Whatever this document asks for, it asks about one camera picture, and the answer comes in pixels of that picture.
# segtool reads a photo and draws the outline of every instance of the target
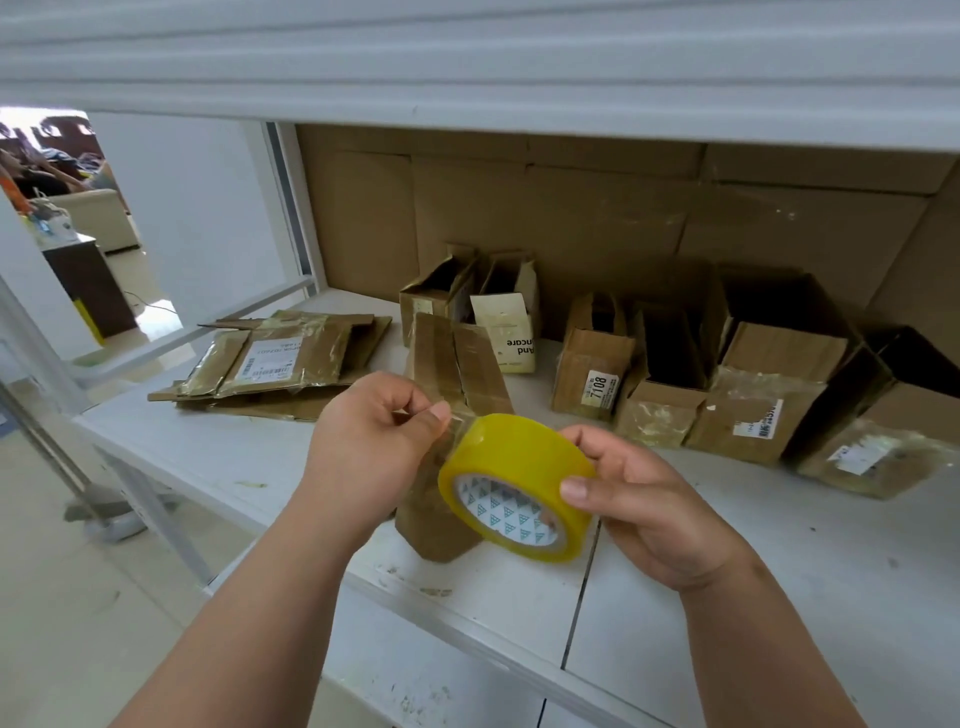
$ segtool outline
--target right hand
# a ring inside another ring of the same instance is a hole
[[[603,517],[613,542],[647,576],[678,592],[759,563],[747,542],[665,460],[598,427],[561,430],[598,477],[570,477],[561,497]]]

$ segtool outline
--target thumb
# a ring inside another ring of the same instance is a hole
[[[658,520],[657,491],[641,483],[577,476],[565,478],[560,484],[560,496],[575,508],[637,525],[652,525]]]
[[[411,417],[398,429],[400,434],[426,453],[450,423],[450,404],[440,400]]]

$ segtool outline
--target floor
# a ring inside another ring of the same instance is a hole
[[[162,302],[146,256],[112,256],[121,287]],[[156,338],[172,319],[147,309],[140,336]],[[107,354],[132,345],[108,342]],[[156,366],[172,366],[189,352]],[[152,372],[138,373],[140,379]],[[111,385],[102,398],[123,388]],[[45,426],[90,467],[92,453],[36,392],[20,386]],[[103,728],[151,674],[204,604],[193,577],[159,539],[144,532],[114,546],[92,544],[61,519],[68,493],[22,433],[0,437],[0,715],[10,728]],[[248,545],[238,527],[184,503],[175,514],[218,570]],[[385,728],[340,688],[321,683],[311,726]]]

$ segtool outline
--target left hand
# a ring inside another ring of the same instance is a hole
[[[413,417],[397,425],[397,410]],[[410,379],[364,376],[317,421],[291,505],[327,514],[349,546],[359,548],[399,504],[449,422],[450,405],[431,405]]]

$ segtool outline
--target packing tape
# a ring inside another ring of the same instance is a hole
[[[450,509],[488,541],[539,561],[580,553],[592,516],[560,498],[568,475],[595,477],[580,450],[517,415],[480,417],[440,469]]]

